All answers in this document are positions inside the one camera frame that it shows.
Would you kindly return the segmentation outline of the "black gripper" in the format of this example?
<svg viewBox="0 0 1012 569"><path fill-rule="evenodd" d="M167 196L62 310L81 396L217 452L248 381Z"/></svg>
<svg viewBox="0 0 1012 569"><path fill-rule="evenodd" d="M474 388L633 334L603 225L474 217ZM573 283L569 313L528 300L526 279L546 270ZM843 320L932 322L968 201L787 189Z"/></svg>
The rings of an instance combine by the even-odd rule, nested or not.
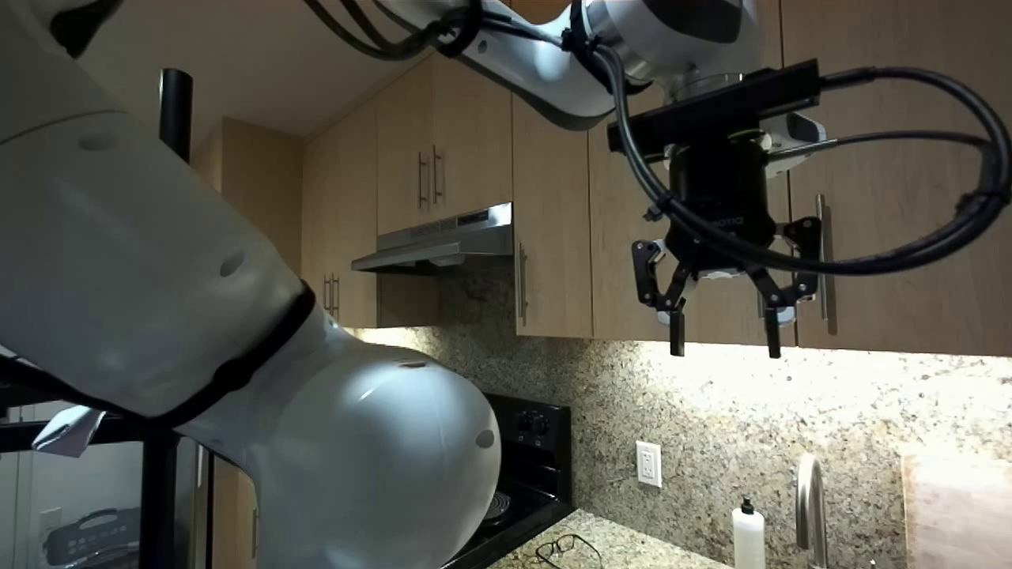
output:
<svg viewBox="0 0 1012 569"><path fill-rule="evenodd" d="M755 137L714 137L681 144L670 169L674 196L712 229L767 249L775 241L775 217L765 201L765 153ZM748 264L746 276L763 300L765 347L772 358L781 354L781 322L776 313L801 305L818 290L818 276L810 262L822 252L822 221L801 217L787 229L795 243L792 252L792 283L776 283L765 264ZM657 241L633 243L633 281L635 297L654 313L666 316L666 344L681 358L687 347L687 295L694 272L677 264L670 283L657 283L657 264L666 249Z"/></svg>

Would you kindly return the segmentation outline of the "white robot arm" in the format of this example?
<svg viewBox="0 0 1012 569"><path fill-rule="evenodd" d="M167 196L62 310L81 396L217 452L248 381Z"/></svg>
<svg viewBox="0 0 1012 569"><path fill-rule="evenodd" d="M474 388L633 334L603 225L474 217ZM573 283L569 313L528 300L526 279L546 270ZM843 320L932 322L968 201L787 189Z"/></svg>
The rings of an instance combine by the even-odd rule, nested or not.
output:
<svg viewBox="0 0 1012 569"><path fill-rule="evenodd" d="M485 396L347 334L78 63L123 0L0 0L0 344L255 483L263 569L445 569L501 444Z"/></svg>

